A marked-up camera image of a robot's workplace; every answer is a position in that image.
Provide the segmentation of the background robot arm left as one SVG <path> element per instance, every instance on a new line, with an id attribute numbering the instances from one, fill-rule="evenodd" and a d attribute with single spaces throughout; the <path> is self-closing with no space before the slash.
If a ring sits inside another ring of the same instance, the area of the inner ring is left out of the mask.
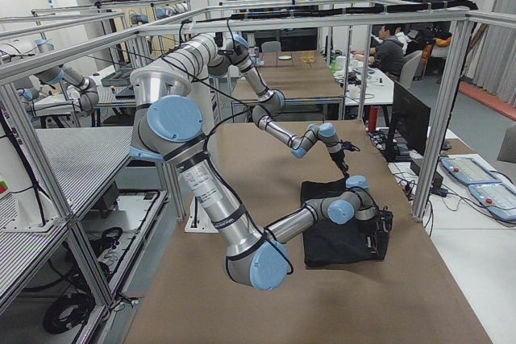
<path id="1" fill-rule="evenodd" d="M 304 157 L 317 142 L 322 142 L 337 168 L 342 173 L 348 171 L 345 153 L 357 148 L 341 140 L 332 123 L 313 123 L 303 135 L 295 135 L 275 120 L 285 106 L 284 94 L 269 88 L 253 66 L 246 68 L 243 75 L 257 90 L 259 102 L 248 108 L 257 128 L 282 142 L 297 158 Z M 35 103 L 39 91 L 26 79 L 15 90 L 24 110 L 32 116 L 50 115 L 54 110 L 90 114 L 98 105 L 95 80 L 71 67 L 56 65 L 36 73 L 35 77 L 45 85 L 65 81 L 69 87 L 63 100 L 42 107 Z M 204 116 L 190 97 L 194 86 L 207 84 L 199 71 L 149 65 L 136 69 L 131 74 L 131 83 L 136 101 L 130 145 L 133 158 L 172 164 L 186 161 L 199 164 L 207 158 L 208 143 L 214 132 L 205 131 Z"/>

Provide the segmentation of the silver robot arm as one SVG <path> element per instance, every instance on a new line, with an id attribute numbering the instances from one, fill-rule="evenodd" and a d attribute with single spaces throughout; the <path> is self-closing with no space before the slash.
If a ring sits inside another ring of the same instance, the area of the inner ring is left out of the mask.
<path id="1" fill-rule="evenodd" d="M 267 226 L 252 220 L 214 166 L 208 150 L 210 133 L 204 130 L 202 112 L 189 96 L 191 88 L 202 83 L 203 73 L 218 77 L 232 65 L 258 98 L 252 120 L 259 129 L 286 145 L 297 158 L 322 143 L 337 168 L 347 172 L 344 152 L 349 144 L 339 138 L 333 124 L 312 124 L 303 135 L 295 135 L 275 122 L 284 109 L 284 95 L 267 86 L 250 57 L 248 42 L 240 35 L 196 35 L 131 74 L 137 101 L 131 156 L 178 170 L 225 240 L 225 271 L 237 284 L 262 291 L 279 287 L 293 271 L 286 243 L 318 222 L 351 226 L 346 261 L 383 259 L 393 217 L 372 198 L 364 176 L 345 176 L 343 187 L 335 193 L 309 199 Z"/>
<path id="2" fill-rule="evenodd" d="M 301 136 L 287 131 L 275 122 L 275 117 L 285 108 L 285 95 L 280 90 L 267 86 L 248 53 L 248 43 L 245 39 L 238 36 L 225 39 L 221 33 L 217 33 L 214 43 L 217 47 L 217 56 L 208 64 L 208 73 L 211 76 L 222 75 L 231 65 L 239 69 L 258 97 L 257 104 L 251 108 L 251 116 L 259 129 L 285 144 L 298 159 L 304 157 L 318 141 L 324 143 L 337 168 L 344 176 L 348 176 L 344 152 L 356 151 L 357 147 L 340 140 L 334 125 L 329 122 L 310 124 Z"/>

